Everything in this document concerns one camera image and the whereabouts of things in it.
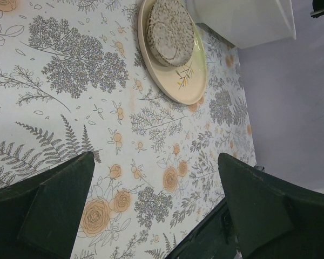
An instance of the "floral tablecloth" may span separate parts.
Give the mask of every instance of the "floral tablecloth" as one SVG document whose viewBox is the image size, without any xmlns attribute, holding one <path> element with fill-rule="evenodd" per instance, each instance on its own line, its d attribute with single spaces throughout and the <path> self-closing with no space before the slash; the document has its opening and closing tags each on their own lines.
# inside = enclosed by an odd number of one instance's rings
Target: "floral tablecloth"
<svg viewBox="0 0 324 259">
<path fill-rule="evenodd" d="M 72 258 L 164 258 L 224 197 L 219 153 L 255 165 L 236 49 L 199 28 L 208 86 L 177 104 L 144 65 L 139 5 L 0 1 L 0 188 L 93 151 Z"/>
</svg>

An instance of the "wall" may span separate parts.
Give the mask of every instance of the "wall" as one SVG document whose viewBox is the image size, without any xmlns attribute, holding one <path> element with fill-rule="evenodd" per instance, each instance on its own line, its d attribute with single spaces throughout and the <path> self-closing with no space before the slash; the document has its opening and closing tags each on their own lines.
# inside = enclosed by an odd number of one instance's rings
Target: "wall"
<svg viewBox="0 0 324 259">
<path fill-rule="evenodd" d="M 324 16 L 292 0 L 296 40 L 240 50 L 257 162 L 297 185 L 324 187 Z"/>
</svg>

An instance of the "white container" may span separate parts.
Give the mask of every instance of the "white container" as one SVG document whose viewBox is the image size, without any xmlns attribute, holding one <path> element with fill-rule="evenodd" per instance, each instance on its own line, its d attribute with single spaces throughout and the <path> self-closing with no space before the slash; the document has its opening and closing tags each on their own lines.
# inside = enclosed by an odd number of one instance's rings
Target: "white container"
<svg viewBox="0 0 324 259">
<path fill-rule="evenodd" d="M 195 23 L 241 49 L 296 39 L 291 0 L 186 0 L 186 8 Z"/>
</svg>

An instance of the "plate rim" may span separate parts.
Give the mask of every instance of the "plate rim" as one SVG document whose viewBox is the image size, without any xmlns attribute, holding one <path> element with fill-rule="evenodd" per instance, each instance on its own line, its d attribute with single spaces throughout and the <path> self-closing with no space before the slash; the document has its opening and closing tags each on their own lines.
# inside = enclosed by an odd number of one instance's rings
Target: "plate rim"
<svg viewBox="0 0 324 259">
<path fill-rule="evenodd" d="M 155 84 L 164 92 L 165 95 L 167 95 L 170 99 L 178 102 L 178 103 L 181 103 L 181 104 L 185 104 L 185 105 L 192 105 L 192 104 L 195 104 L 197 101 L 200 100 L 200 98 L 204 95 L 204 92 L 205 92 L 205 89 L 206 89 L 206 85 L 207 85 L 207 67 L 206 67 L 206 60 L 205 63 L 204 63 L 204 68 L 205 68 L 205 79 L 204 79 L 204 82 L 203 82 L 203 86 L 202 86 L 202 90 L 201 92 L 199 93 L 199 96 L 197 98 L 195 98 L 194 100 L 192 101 L 186 101 L 186 100 L 179 100 L 177 99 L 176 97 L 172 96 L 162 85 L 162 83 L 160 82 L 160 80 L 157 78 L 156 74 L 155 74 L 155 71 L 154 71 L 154 68 L 152 66 L 152 63 L 151 63 L 151 60 L 150 60 L 150 57 L 149 57 L 149 53 L 147 51 L 147 46 L 146 46 L 146 43 L 145 43 L 145 39 L 144 39 L 144 28 L 143 28 L 143 11 L 145 10 L 145 4 L 147 1 L 156 1 L 156 0 L 144 0 L 141 4 L 141 7 L 140 7 L 140 10 L 139 10 L 139 14 L 138 14 L 138 21 L 137 21 L 137 30 L 138 30 L 138 44 L 139 44 L 139 47 L 140 47 L 140 52 L 141 52 L 141 55 L 143 56 L 143 60 L 145 62 L 145 65 L 146 65 L 146 68 L 151 76 L 151 78 L 153 79 L 153 81 L 155 82 Z M 192 24 L 193 24 L 193 28 L 195 30 L 195 34 L 197 33 L 199 36 L 200 36 L 200 33 L 195 25 L 195 23 L 193 22 L 192 20 L 192 17 L 191 18 L 191 21 L 192 21 Z M 204 51 L 204 46 L 203 46 L 203 42 L 202 40 L 200 39 L 200 44 L 201 44 L 201 47 L 202 47 L 202 51 L 203 51 L 203 55 L 205 56 L 205 51 Z"/>
</svg>

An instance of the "speckled plate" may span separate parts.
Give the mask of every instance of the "speckled plate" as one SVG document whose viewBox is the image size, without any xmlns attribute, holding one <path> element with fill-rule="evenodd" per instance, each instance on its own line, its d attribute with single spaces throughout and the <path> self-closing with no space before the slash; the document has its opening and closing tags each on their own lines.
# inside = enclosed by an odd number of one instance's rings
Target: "speckled plate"
<svg viewBox="0 0 324 259">
<path fill-rule="evenodd" d="M 156 0 L 147 20 L 146 38 L 154 57 L 166 66 L 183 66 L 192 57 L 193 24 L 178 0 Z"/>
<path fill-rule="evenodd" d="M 172 100 L 195 104 L 206 87 L 206 60 L 200 34 L 193 24 L 194 48 L 190 61 L 181 67 L 167 67 L 153 56 L 146 41 L 146 25 L 156 0 L 144 0 L 138 16 L 138 40 L 146 67 L 158 87 Z"/>
</svg>

